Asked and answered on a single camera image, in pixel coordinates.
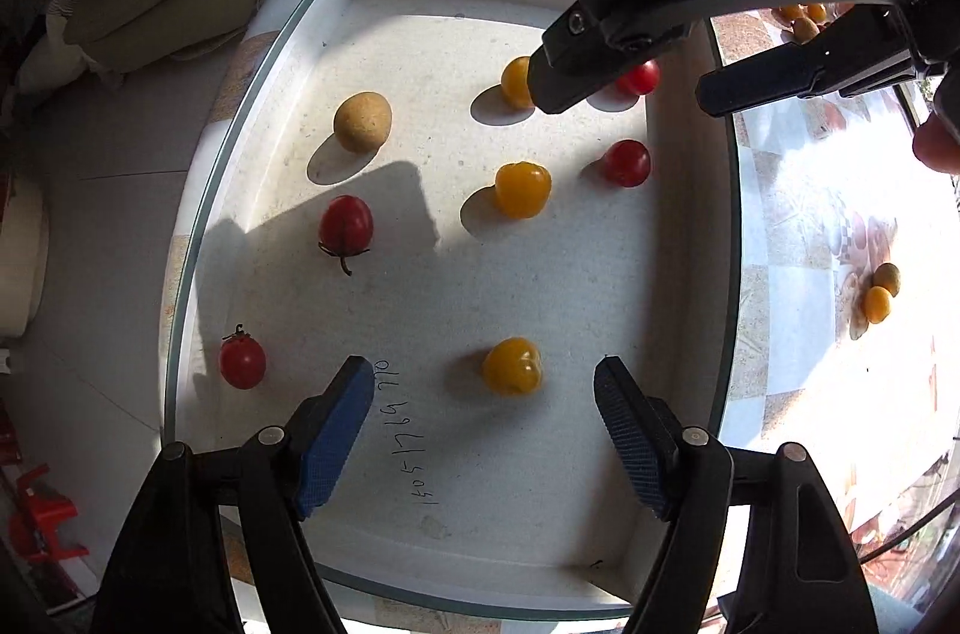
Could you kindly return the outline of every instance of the hand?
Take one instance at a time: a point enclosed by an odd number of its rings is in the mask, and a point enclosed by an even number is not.
[[[960,143],[953,140],[940,117],[933,114],[913,136],[913,154],[941,174],[960,174]]]

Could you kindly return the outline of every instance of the tiled floor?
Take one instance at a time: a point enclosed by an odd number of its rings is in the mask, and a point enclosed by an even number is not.
[[[24,466],[80,512],[64,536],[102,573],[160,446],[163,274],[184,180],[237,42],[161,61],[113,92],[87,76],[25,136],[45,184],[50,250],[40,312],[11,344],[0,397]]]

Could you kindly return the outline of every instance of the tomato stem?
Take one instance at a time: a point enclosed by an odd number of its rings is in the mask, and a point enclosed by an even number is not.
[[[243,329],[243,324],[241,323],[237,325],[237,329],[234,330],[234,332],[232,332],[229,336],[224,336],[221,339],[221,341],[227,341],[227,339],[232,339],[234,336],[246,336],[246,335],[247,334],[244,332],[244,329]]]
[[[347,267],[347,257],[357,257],[357,255],[363,255],[364,252],[370,251],[370,250],[360,250],[360,252],[353,252],[353,255],[340,255],[339,252],[333,252],[332,250],[328,250],[328,248],[325,247],[323,244],[318,244],[317,246],[320,247],[321,252],[325,252],[327,255],[330,255],[330,257],[339,258],[340,267],[344,270],[344,274],[347,274],[347,276],[353,276],[353,271],[351,271]]]

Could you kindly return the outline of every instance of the red stool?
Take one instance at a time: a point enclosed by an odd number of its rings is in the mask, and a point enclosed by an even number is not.
[[[77,507],[65,495],[45,495],[31,487],[32,481],[50,471],[43,464],[16,480],[16,504],[19,508],[10,519],[10,541],[13,549],[31,563],[62,561],[88,555],[84,546],[64,548],[59,544],[56,527],[77,517]]]

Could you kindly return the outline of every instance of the red cherry tomato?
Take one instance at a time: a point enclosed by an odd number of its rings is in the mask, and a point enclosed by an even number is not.
[[[262,346],[243,325],[237,325],[232,336],[220,346],[220,374],[238,390],[256,387],[267,373],[267,355]]]
[[[640,141],[617,141],[603,155],[603,174],[621,187],[635,187],[650,175],[650,151]]]
[[[344,274],[351,276],[347,257],[363,255],[373,239],[373,214],[370,207],[352,195],[341,195],[330,202],[320,218],[320,248],[340,258]]]
[[[649,95],[658,84],[659,65],[652,59],[648,59],[642,65],[637,65],[634,69],[627,71],[619,79],[616,79],[616,85],[620,90],[629,95]]]

